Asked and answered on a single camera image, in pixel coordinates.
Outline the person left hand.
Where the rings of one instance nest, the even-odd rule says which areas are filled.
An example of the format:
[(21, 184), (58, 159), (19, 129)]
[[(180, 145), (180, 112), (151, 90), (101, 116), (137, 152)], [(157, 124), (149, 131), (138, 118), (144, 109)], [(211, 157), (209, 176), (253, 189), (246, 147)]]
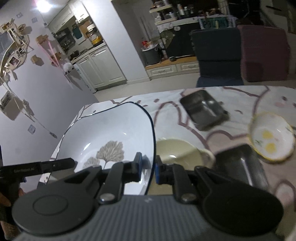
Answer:
[(11, 202), (1, 193), (1, 230), (4, 233), (4, 240), (13, 240), (20, 231), (15, 224), (5, 221), (4, 219), (11, 218)]

